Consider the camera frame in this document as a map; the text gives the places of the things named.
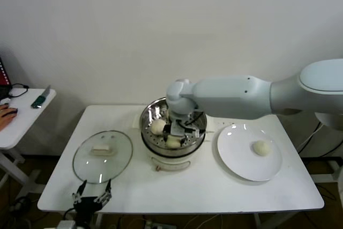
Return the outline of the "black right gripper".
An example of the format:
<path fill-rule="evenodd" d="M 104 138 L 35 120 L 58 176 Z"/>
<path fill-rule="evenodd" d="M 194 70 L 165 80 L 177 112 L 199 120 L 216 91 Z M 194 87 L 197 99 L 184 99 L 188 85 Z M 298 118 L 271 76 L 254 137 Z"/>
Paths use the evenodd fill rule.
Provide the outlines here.
<path fill-rule="evenodd" d="M 181 147 L 187 145 L 188 136 L 185 135 L 185 129 L 182 128 L 178 123 L 166 124 L 163 128 L 163 140 L 166 143 L 169 136 L 179 137 Z"/>

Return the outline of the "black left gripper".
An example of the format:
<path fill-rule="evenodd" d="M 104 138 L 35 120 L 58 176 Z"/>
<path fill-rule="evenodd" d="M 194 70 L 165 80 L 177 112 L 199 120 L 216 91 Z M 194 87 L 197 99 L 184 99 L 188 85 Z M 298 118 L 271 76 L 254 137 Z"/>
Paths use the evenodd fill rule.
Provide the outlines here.
<path fill-rule="evenodd" d="M 105 192 L 99 197 L 81 197 L 86 187 L 87 180 L 78 187 L 76 193 L 72 194 L 73 207 L 76 211 L 76 220 L 91 220 L 93 215 L 107 204 L 111 195 L 111 180 L 107 182 Z"/>

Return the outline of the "person's hand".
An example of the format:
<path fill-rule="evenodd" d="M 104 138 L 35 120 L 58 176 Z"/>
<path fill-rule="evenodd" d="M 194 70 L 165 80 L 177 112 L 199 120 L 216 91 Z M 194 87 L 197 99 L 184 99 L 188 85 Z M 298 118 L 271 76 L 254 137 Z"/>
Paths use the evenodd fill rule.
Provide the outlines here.
<path fill-rule="evenodd" d="M 18 109 L 11 108 L 8 104 L 1 105 L 0 111 L 0 131 L 6 128 L 17 116 Z"/>

